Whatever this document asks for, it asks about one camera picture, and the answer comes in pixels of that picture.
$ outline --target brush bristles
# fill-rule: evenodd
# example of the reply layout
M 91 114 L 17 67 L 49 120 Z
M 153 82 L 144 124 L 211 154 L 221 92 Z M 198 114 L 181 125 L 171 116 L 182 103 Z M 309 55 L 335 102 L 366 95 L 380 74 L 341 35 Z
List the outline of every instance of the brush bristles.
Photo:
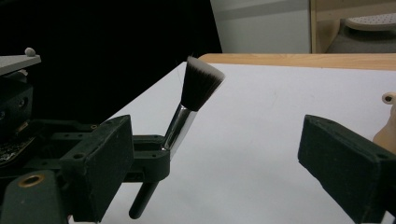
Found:
M 198 111 L 224 78 L 217 68 L 189 56 L 180 103 L 191 111 Z

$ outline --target black brush handle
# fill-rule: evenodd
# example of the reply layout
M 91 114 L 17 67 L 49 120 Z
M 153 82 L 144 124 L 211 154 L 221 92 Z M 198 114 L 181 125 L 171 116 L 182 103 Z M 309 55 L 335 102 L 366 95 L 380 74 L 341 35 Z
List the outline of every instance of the black brush handle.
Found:
M 129 210 L 129 217 L 132 219 L 138 219 L 142 216 L 143 211 L 149 203 L 149 199 L 151 195 L 154 193 L 154 190 L 157 188 L 159 182 L 153 183 L 143 183 L 142 187 L 140 187 L 139 192 L 137 192 L 136 198 L 134 199 L 134 203 Z

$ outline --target black curtain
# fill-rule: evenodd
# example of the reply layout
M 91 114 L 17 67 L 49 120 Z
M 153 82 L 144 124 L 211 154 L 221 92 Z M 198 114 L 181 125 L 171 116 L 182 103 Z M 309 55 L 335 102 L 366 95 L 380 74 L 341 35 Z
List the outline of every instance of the black curtain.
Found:
M 221 53 L 209 0 L 0 0 L 0 23 L 0 56 L 41 57 L 32 119 L 102 122 L 189 55 Z

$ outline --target white wall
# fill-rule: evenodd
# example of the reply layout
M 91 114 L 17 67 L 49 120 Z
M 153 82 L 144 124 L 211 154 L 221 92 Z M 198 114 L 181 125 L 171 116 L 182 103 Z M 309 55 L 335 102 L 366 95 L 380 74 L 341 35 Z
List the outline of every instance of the white wall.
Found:
M 309 0 L 210 0 L 224 53 L 309 53 Z

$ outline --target silver ferrule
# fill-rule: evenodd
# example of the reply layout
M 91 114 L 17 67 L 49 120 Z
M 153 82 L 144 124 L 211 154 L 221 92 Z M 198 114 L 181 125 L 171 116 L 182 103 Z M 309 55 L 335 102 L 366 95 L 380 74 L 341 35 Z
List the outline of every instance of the silver ferrule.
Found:
M 169 150 L 170 158 L 175 155 L 177 148 L 180 146 L 187 132 L 189 131 L 192 122 L 195 119 L 197 112 L 191 111 L 183 105 L 178 105 L 175 115 L 169 124 L 163 140 L 163 150 Z

